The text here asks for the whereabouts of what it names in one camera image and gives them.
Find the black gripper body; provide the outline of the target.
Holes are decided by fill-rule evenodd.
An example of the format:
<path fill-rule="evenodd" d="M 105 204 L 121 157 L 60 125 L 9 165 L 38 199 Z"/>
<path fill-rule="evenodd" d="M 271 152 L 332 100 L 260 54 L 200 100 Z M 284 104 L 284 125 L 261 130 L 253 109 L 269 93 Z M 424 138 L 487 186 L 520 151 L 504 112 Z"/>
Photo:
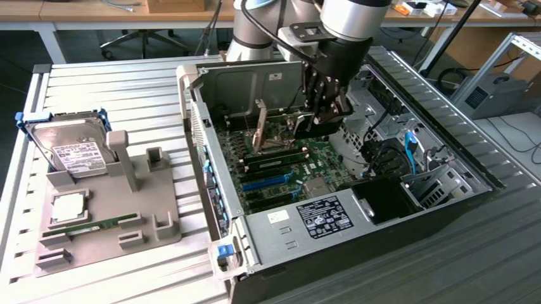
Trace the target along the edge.
<path fill-rule="evenodd" d="M 304 87 L 327 77 L 339 87 L 345 87 L 360 69 L 372 41 L 371 37 L 357 42 L 339 38 L 319 41 L 315 63 L 304 67 Z"/>

